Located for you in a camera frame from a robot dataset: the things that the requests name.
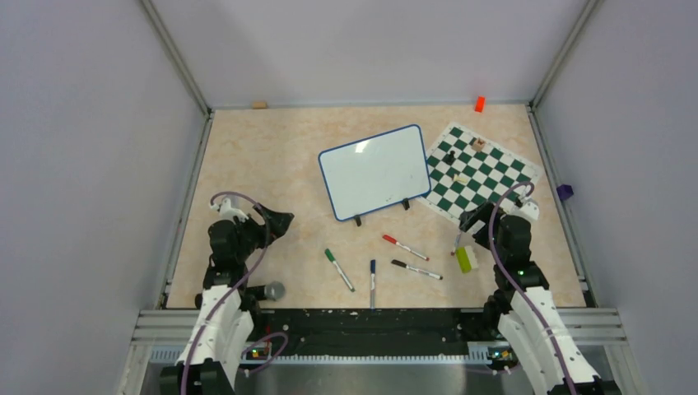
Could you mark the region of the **red whiteboard marker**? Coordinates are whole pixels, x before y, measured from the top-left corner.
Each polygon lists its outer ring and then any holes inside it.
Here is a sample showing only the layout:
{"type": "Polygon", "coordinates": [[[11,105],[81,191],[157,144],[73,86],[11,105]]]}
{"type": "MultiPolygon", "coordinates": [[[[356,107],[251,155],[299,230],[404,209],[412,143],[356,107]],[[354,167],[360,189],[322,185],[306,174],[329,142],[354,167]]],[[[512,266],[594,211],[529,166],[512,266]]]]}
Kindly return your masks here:
{"type": "Polygon", "coordinates": [[[418,258],[420,258],[420,259],[422,259],[422,260],[424,260],[424,261],[429,261],[429,260],[430,260],[430,258],[429,258],[428,256],[426,256],[426,255],[424,255],[424,254],[422,254],[422,253],[417,252],[415,249],[412,249],[412,248],[408,247],[408,246],[405,245],[405,244],[402,244],[401,242],[399,242],[397,239],[395,239],[394,237],[392,237],[392,236],[390,236],[390,235],[383,234],[383,235],[382,235],[382,239],[388,241],[388,242],[391,243],[391,244],[394,244],[394,245],[398,246],[398,247],[401,248],[401,249],[407,250],[409,253],[411,253],[411,254],[417,256],[418,258]]]}

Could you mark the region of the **blue framed whiteboard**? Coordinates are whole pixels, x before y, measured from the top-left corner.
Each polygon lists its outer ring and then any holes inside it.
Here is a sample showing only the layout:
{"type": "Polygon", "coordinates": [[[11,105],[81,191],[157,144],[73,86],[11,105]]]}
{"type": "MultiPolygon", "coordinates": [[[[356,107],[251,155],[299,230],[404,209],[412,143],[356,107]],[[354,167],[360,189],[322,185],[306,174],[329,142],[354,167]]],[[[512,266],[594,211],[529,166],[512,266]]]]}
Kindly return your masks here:
{"type": "Polygon", "coordinates": [[[401,128],[336,146],[318,163],[337,221],[356,221],[374,211],[431,192],[421,127],[401,128]]]}

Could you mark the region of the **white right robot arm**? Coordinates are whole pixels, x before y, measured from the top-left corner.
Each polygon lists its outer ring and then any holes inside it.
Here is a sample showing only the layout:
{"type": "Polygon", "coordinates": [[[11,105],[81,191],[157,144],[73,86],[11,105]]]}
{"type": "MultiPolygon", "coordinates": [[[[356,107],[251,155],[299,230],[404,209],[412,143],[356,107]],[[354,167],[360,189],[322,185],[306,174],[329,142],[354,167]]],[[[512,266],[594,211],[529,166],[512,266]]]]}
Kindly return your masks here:
{"type": "Polygon", "coordinates": [[[461,233],[483,222],[472,237],[495,259],[497,289],[483,309],[483,329],[510,344],[536,394],[618,394],[619,386],[602,379],[575,344],[531,258],[531,228],[539,215],[533,201],[510,212],[484,202],[459,217],[461,233]]]}

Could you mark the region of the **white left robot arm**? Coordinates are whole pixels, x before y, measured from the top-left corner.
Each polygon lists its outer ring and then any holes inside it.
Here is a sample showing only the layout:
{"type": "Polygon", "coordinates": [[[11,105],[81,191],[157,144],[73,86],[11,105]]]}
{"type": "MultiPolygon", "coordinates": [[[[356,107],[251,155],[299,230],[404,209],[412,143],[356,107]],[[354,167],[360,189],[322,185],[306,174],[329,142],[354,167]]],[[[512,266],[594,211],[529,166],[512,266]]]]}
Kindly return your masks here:
{"type": "Polygon", "coordinates": [[[184,350],[158,378],[162,394],[232,394],[244,358],[261,351],[270,360],[271,335],[250,342],[263,332],[262,300],[275,300],[285,290],[280,283],[248,285],[246,263],[256,251],[266,251],[291,226],[294,215],[254,205],[256,221],[235,207],[231,197],[216,206],[221,218],[208,227],[211,247],[202,292],[196,298],[198,317],[184,350]]]}

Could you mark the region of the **purple whiteboard marker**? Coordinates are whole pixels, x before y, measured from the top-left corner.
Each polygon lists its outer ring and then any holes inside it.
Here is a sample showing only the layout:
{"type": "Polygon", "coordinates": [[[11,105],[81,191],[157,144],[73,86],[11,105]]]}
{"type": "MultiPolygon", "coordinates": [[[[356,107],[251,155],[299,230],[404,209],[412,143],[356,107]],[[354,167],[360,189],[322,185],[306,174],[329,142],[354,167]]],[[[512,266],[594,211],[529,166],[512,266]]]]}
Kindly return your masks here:
{"type": "Polygon", "coordinates": [[[457,251],[457,249],[458,249],[458,247],[459,247],[459,243],[460,243],[460,239],[461,239],[462,233],[463,233],[463,232],[459,230],[459,231],[457,232],[455,238],[454,238],[453,247],[451,248],[451,251],[450,251],[450,255],[451,255],[451,256],[454,256],[454,255],[455,255],[455,253],[456,253],[456,251],[457,251]]]}

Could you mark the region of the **green whiteboard marker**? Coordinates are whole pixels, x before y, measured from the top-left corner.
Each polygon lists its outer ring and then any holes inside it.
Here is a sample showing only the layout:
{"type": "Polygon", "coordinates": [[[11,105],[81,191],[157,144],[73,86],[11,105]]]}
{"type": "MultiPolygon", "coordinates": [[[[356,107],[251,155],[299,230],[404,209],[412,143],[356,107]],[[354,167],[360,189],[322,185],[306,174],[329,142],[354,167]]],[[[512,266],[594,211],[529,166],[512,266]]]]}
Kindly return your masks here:
{"type": "Polygon", "coordinates": [[[345,283],[345,285],[347,286],[349,291],[355,292],[356,291],[355,287],[351,283],[351,280],[349,279],[347,274],[344,272],[344,270],[339,265],[337,259],[333,256],[333,253],[331,252],[331,250],[325,249],[324,254],[325,254],[326,258],[328,259],[328,261],[335,267],[335,269],[339,273],[340,277],[342,278],[343,282],[345,283]]]}

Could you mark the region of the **black whiteboard marker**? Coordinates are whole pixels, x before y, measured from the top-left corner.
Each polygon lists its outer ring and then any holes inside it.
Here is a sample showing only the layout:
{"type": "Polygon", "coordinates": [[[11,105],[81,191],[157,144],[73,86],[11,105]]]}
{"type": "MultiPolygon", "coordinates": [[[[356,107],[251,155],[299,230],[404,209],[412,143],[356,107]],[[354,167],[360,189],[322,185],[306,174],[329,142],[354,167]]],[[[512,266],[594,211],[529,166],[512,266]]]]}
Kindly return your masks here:
{"type": "Polygon", "coordinates": [[[402,262],[402,261],[399,261],[399,260],[397,260],[397,259],[391,260],[390,263],[393,264],[394,266],[401,267],[401,268],[404,268],[404,269],[406,269],[406,270],[408,270],[408,271],[416,272],[416,273],[419,273],[419,274],[422,274],[422,275],[425,275],[425,276],[434,278],[434,279],[436,279],[436,280],[442,281],[442,280],[444,279],[443,276],[441,276],[441,275],[439,275],[439,274],[436,274],[436,273],[433,273],[433,272],[429,272],[429,271],[427,271],[427,270],[425,270],[425,269],[422,269],[422,268],[419,268],[419,267],[411,266],[411,265],[409,265],[409,264],[407,264],[407,263],[404,263],[404,262],[402,262]]]}

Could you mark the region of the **blue whiteboard marker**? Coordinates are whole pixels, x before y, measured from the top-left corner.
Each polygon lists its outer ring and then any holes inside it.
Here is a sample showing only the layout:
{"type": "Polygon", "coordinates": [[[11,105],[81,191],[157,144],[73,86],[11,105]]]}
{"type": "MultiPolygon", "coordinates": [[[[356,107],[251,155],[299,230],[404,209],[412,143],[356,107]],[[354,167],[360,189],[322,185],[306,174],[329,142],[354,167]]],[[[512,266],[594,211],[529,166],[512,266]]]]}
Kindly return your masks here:
{"type": "Polygon", "coordinates": [[[376,308],[376,260],[370,261],[370,308],[376,308]]]}

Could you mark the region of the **green white toy brick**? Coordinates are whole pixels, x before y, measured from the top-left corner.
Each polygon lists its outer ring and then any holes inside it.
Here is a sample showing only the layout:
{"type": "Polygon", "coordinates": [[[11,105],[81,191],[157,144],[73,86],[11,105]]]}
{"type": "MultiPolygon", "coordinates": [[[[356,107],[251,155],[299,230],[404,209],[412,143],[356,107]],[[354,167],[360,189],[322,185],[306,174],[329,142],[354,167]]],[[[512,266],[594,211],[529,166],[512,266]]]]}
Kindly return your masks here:
{"type": "Polygon", "coordinates": [[[456,248],[454,256],[463,274],[476,270],[479,267],[475,251],[470,245],[456,248]]]}

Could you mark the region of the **light wooden chess piece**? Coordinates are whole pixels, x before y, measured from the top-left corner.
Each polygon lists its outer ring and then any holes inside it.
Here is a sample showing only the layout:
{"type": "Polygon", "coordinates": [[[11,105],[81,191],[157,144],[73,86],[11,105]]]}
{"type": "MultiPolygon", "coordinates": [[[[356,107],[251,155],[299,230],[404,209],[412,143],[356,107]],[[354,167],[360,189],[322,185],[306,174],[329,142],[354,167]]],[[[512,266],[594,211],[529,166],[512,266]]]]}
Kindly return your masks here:
{"type": "Polygon", "coordinates": [[[456,175],[452,178],[452,182],[453,182],[454,184],[455,184],[455,183],[458,183],[458,184],[462,184],[462,185],[468,185],[468,183],[469,183],[470,181],[471,181],[471,179],[470,179],[469,177],[464,176],[464,175],[461,175],[461,174],[456,174],[456,175]]]}

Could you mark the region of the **green white chess mat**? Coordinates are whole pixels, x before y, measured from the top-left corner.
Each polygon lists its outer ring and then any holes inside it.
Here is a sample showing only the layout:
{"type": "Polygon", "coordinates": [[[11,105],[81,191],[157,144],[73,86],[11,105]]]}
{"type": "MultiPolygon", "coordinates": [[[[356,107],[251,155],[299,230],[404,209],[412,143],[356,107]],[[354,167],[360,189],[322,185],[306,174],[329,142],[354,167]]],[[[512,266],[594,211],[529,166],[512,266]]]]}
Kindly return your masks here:
{"type": "Polygon", "coordinates": [[[427,166],[432,190],[417,201],[419,218],[427,225],[456,224],[464,211],[484,202],[504,201],[505,212],[521,211],[527,203],[537,208],[535,218],[542,217],[544,208],[540,196],[543,168],[532,155],[522,153],[462,124],[443,124],[439,130],[423,124],[427,166]],[[472,142],[487,141],[484,152],[475,152],[472,142]],[[455,151],[452,165],[443,162],[449,151],[455,151]],[[456,174],[471,179],[468,185],[453,183],[456,174]]]}

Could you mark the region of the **purple object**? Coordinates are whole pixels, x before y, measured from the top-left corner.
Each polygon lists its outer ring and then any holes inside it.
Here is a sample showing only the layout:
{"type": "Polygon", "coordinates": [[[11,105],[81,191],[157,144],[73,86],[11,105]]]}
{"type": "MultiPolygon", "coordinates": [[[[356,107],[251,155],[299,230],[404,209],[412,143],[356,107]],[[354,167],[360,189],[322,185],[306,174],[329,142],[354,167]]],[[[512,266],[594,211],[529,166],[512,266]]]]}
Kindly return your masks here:
{"type": "Polygon", "coordinates": [[[569,184],[561,184],[557,186],[556,192],[561,202],[564,202],[575,195],[573,187],[569,184]]]}

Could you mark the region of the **orange block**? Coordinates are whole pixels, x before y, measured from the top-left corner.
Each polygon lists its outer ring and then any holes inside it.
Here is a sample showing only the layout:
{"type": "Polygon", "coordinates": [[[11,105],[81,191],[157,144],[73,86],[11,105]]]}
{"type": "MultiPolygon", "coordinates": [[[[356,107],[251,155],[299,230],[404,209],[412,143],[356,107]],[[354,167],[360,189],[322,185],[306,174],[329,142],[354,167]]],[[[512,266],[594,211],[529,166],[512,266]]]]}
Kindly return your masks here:
{"type": "Polygon", "coordinates": [[[474,106],[474,111],[477,113],[482,113],[484,108],[486,106],[486,97],[485,96],[478,96],[475,106],[474,106]]]}

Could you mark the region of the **wooden cork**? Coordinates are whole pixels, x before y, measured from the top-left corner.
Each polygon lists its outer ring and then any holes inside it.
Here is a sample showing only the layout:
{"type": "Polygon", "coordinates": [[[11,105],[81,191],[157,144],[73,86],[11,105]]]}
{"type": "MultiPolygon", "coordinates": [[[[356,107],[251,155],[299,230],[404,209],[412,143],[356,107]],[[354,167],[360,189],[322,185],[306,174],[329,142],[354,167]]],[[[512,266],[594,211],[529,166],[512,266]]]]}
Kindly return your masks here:
{"type": "Polygon", "coordinates": [[[266,101],[260,100],[260,101],[254,101],[251,104],[252,109],[267,109],[268,108],[268,103],[266,101]]]}

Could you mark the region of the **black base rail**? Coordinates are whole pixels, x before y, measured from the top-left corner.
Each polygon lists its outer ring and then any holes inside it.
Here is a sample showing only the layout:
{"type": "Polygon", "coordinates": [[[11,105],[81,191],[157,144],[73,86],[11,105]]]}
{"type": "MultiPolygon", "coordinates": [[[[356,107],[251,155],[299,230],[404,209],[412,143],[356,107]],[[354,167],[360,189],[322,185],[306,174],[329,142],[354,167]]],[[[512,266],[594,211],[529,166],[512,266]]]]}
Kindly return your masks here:
{"type": "Polygon", "coordinates": [[[283,356],[465,356],[502,342],[481,309],[263,309],[248,340],[284,332],[283,356]]]}

